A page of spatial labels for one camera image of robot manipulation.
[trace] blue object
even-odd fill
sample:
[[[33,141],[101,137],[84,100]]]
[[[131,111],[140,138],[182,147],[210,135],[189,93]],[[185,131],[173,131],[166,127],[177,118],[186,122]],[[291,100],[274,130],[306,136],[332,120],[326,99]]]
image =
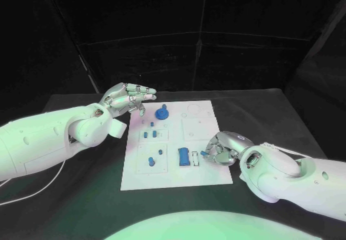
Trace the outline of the blue object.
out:
[[[154,159],[150,157],[148,158],[148,166],[153,167],[156,165]]]
[[[169,117],[169,110],[166,104],[163,104],[161,108],[156,110],[154,116],[159,120],[164,120]]]
[[[179,150],[179,166],[190,166],[189,149],[182,147]]]

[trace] table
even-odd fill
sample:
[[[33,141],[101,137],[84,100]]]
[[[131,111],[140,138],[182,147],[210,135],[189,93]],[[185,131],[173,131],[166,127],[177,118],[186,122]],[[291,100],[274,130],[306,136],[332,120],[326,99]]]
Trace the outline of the table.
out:
[[[102,94],[52,95],[43,112],[98,103]],[[159,92],[156,102],[210,100],[221,131],[326,158],[280,89]],[[117,118],[128,124],[130,114]],[[127,146],[110,135],[79,152],[61,174],[32,198],[0,207],[1,239],[98,240],[134,223],[183,211],[226,211],[272,220],[324,239],[345,237],[346,223],[303,210],[294,203],[262,201],[229,167],[234,184],[120,191]],[[0,190],[0,202],[30,195],[46,186],[61,164],[13,179]]]

